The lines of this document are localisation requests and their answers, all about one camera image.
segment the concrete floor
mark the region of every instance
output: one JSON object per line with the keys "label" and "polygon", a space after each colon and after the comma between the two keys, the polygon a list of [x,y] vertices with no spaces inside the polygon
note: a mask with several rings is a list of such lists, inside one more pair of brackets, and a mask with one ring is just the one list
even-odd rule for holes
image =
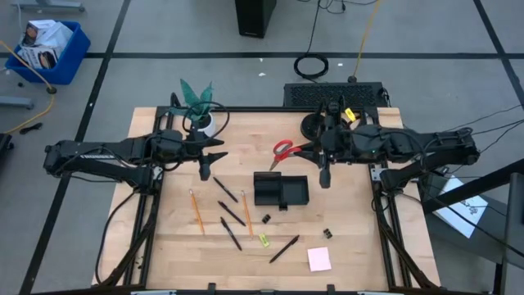
{"label": "concrete floor", "polygon": [[[0,0],[0,39],[15,44],[19,29],[17,11],[9,0]],[[24,23],[32,19],[75,20],[92,41],[89,51],[105,52],[123,0],[84,1],[86,12],[37,13],[23,11]],[[115,52],[303,52],[308,45],[315,3],[281,0],[273,13],[265,39],[237,33],[233,0],[132,0],[125,15]],[[504,50],[524,52],[520,28],[524,25],[519,0],[482,2]],[[373,10],[347,5],[345,14],[321,11],[313,52],[357,52]],[[340,3],[332,5],[334,11]],[[482,19],[469,0],[383,0],[365,48],[366,52],[497,53]],[[6,54],[0,48],[0,63]],[[86,141],[121,140],[127,134],[135,107],[166,105],[169,94],[180,93],[178,79],[196,89],[209,81],[215,100],[227,106],[281,106],[285,83],[302,82],[292,69],[294,58],[111,59],[94,106]],[[364,58],[359,81],[381,81],[391,102],[399,107],[406,125],[417,131],[447,129],[480,116],[520,104],[500,59],[390,59]],[[40,131],[15,134],[16,148],[0,171],[0,293],[17,293],[38,236],[56,192],[58,181],[42,169],[43,149],[61,139],[73,139],[99,74],[101,58],[83,61],[71,85],[58,86],[56,104],[42,118]],[[322,81],[342,82],[352,72],[355,59],[330,58]],[[517,75],[524,75],[524,61],[511,60]],[[305,62],[305,69],[318,67]],[[47,107],[44,87],[25,83],[16,73],[0,74],[0,95],[33,98],[32,111],[0,108],[0,126],[9,129]],[[489,129],[519,120],[522,109],[474,125]],[[476,137],[480,148],[502,132]],[[524,157],[524,127],[512,130],[485,152],[474,166],[457,175],[483,175]],[[72,180],[51,242],[40,268],[34,292],[85,288],[93,276],[114,185],[86,184]],[[507,189],[487,193],[505,201]],[[495,265],[432,239],[436,263],[444,286],[465,291],[492,288]],[[524,273],[512,270],[507,294],[517,294]]]}

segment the paper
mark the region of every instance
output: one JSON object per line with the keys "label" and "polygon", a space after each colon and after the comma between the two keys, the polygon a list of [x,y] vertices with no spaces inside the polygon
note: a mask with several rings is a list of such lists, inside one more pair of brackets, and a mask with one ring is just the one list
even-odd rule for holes
{"label": "paper", "polygon": [[[449,192],[450,190],[458,188],[462,185],[463,182],[453,176],[453,178],[448,179],[448,182],[445,184],[440,194]],[[461,216],[463,216],[464,218],[476,225],[478,224],[478,221],[481,219],[487,204],[488,203],[483,198],[475,196],[470,197],[468,200],[455,203],[450,207],[457,211]],[[457,216],[450,209],[442,208],[433,213],[439,218],[441,218],[445,223],[458,230],[466,238],[470,238],[472,236],[475,227],[470,225],[468,222],[464,221],[459,216]]]}
{"label": "paper", "polygon": [[311,271],[330,270],[329,251],[327,247],[308,249],[309,269]]}

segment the metal stand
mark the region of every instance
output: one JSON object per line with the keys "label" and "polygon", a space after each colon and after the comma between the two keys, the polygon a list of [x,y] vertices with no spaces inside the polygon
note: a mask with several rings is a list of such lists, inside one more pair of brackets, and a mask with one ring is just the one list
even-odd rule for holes
{"label": "metal stand", "polygon": [[13,6],[20,4],[20,8],[35,8],[35,9],[46,9],[46,8],[63,8],[73,9],[80,12],[85,11],[85,7],[81,2],[70,2],[61,0],[13,0],[11,2]]}
{"label": "metal stand", "polygon": [[31,98],[15,98],[0,96],[1,107],[25,107],[28,110],[32,110],[34,107],[33,100]]}

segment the wooden tabletop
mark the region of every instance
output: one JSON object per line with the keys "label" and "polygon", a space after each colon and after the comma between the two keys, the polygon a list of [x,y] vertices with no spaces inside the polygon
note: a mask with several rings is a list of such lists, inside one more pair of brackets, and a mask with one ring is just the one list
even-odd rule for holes
{"label": "wooden tabletop", "polygon": [[[150,133],[155,111],[155,108],[136,108],[129,137]],[[402,127],[398,109],[379,109],[379,114],[381,125]],[[237,223],[217,203],[225,202],[245,220],[242,201],[235,203],[212,179],[200,181],[197,163],[185,163],[166,173],[147,288],[206,289],[208,283],[216,283],[217,289],[223,290],[326,290],[327,284],[335,284],[337,291],[387,290],[377,219],[370,206],[372,191],[366,165],[331,166],[331,188],[322,189],[316,165],[299,157],[286,159],[275,170],[283,175],[307,175],[309,204],[289,206],[288,211],[254,204],[253,172],[269,169],[273,145],[278,141],[289,138],[295,145],[307,142],[299,130],[304,116],[285,112],[232,113],[229,125],[218,137],[225,144],[206,149],[206,152],[229,152],[211,166],[211,171],[239,200],[240,192],[246,192],[255,232],[253,238],[247,227]],[[225,114],[215,113],[215,119],[219,128]],[[180,121],[175,119],[175,129],[180,129]],[[195,193],[206,235],[201,234],[189,189]],[[404,191],[418,197],[414,184],[409,184]],[[126,184],[117,184],[111,210],[130,192]],[[439,284],[421,205],[401,196],[396,201],[406,250],[427,277]],[[138,196],[115,214],[102,254],[102,279],[129,248],[137,204]],[[271,220],[265,225],[261,220],[266,214],[271,215]],[[242,252],[220,224],[220,216],[237,236]],[[331,239],[323,236],[324,229],[332,232]],[[258,238],[261,233],[269,240],[267,248]],[[271,257],[297,234],[300,235],[298,243],[269,264]],[[307,249],[315,247],[328,248],[331,270],[309,271]],[[393,248],[391,252],[396,283],[401,285],[397,255]],[[136,270],[141,267],[141,256],[138,255]]]}

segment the yellow pencil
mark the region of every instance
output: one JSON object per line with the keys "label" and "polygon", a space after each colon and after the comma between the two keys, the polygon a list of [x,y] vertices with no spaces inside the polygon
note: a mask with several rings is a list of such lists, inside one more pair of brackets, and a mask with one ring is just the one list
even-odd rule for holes
{"label": "yellow pencil", "polygon": [[249,235],[253,238],[253,229],[251,228],[251,219],[249,218],[249,210],[247,210],[246,195],[242,191],[242,201],[244,202],[244,211],[246,212],[247,225],[249,225]]}
{"label": "yellow pencil", "polygon": [[198,224],[200,225],[200,231],[202,232],[202,234],[206,234],[204,232],[204,225],[202,224],[202,218],[200,218],[200,212],[198,211],[197,200],[195,200],[195,195],[193,194],[192,189],[189,190],[189,194],[191,194],[193,208],[195,209],[196,218],[198,219]]}

